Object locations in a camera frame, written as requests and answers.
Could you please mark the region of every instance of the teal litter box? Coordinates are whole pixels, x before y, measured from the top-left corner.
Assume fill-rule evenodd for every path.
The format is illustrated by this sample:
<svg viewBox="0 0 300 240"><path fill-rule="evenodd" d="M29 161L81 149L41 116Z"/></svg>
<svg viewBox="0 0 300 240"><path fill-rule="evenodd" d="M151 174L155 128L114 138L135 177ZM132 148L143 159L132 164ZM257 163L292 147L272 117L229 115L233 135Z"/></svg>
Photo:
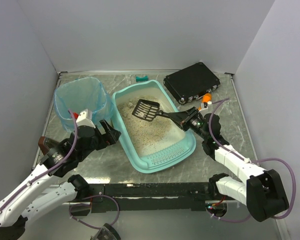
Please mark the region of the teal litter box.
<svg viewBox="0 0 300 240"><path fill-rule="evenodd" d="M132 166L141 173L150 174L172 167L190 156L196 148L196 139L191 131L184 132L171 121L169 132L161 141L155 143L155 147L144 147L142 152L137 153L117 106L143 96L157 98L164 112L179 111L156 80L128 86L112 95L114 113L111 120L114 128L121 132L119 141Z"/></svg>

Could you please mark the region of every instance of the blue plastic bag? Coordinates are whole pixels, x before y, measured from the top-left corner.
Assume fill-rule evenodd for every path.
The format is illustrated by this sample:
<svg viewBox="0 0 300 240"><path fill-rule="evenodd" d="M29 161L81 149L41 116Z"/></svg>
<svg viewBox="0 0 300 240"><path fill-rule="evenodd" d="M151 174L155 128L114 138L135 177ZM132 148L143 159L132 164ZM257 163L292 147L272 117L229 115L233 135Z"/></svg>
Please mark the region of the blue plastic bag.
<svg viewBox="0 0 300 240"><path fill-rule="evenodd" d="M54 108L67 132L74 130L74 122L68 109L79 114L85 109L92 111L92 121L101 127L99 121L107 121L113 115L114 104L102 83L95 77L85 77L61 85L54 91Z"/></svg>

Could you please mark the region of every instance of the plastic tray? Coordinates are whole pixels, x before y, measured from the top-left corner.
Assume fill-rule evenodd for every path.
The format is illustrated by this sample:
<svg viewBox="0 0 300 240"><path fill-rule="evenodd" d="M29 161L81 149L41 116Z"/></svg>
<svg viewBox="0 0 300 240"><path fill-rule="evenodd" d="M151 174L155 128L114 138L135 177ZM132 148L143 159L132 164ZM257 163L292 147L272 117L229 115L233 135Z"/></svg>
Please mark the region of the plastic tray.
<svg viewBox="0 0 300 240"><path fill-rule="evenodd" d="M191 131L184 132L176 125L173 125L172 131L174 132L170 132L171 136L158 143L159 147L162 148L161 150L154 152L154 149L149 148L147 149L148 152L138 155L117 105L129 101L131 98L145 95L158 98L164 111L178 112L178 109L160 83L156 80L150 80L128 86L112 95L114 113L111 120L114 128L121 132L119 141L132 166L141 173L150 174L169 168L190 156L196 148L196 139Z"/></svg>

